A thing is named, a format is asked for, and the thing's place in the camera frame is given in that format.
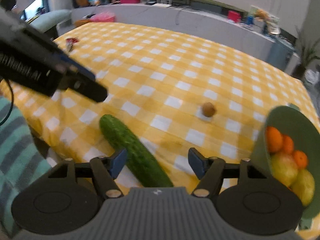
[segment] yellow checkered tablecloth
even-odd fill
[[[71,90],[46,98],[14,86],[15,104],[29,125],[63,157],[87,162],[110,155],[99,118],[112,114],[155,155],[174,185],[190,192],[198,183],[188,165],[190,147],[238,163],[250,156],[268,112],[288,103],[320,129],[300,81],[222,44],[121,23],[83,25],[56,40],[61,48],[68,37],[80,39],[70,56],[109,88],[103,103]],[[215,105],[213,118],[202,116],[205,102]],[[117,183],[124,192],[139,185],[127,169]],[[226,179],[223,187],[234,183]]]

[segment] tangerine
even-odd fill
[[[294,151],[294,143],[288,135],[283,135],[283,145],[281,152],[285,154],[292,154]]]
[[[275,127],[268,126],[266,129],[266,141],[268,151],[270,153],[276,153],[281,150],[283,145],[282,134]]]
[[[307,155],[302,151],[294,151],[292,154],[298,169],[305,169],[308,166],[309,160]]]

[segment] fruit bowl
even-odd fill
[[[303,151],[308,156],[307,169],[315,179],[315,193],[312,202],[305,207],[300,227],[309,229],[312,219],[320,212],[320,134],[295,105],[278,106],[271,110],[259,132],[251,155],[252,164],[270,174],[271,159],[265,138],[267,126],[273,126],[282,134],[290,136],[295,149]]]

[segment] cucumber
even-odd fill
[[[119,119],[105,114],[100,118],[100,130],[115,150],[127,149],[126,165],[143,187],[173,187],[158,161]]]

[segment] teal striped cloth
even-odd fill
[[[0,121],[9,108],[10,102],[0,97]],[[11,214],[12,201],[50,168],[34,145],[26,120],[14,107],[0,126],[0,222],[8,236],[13,237],[20,230]]]

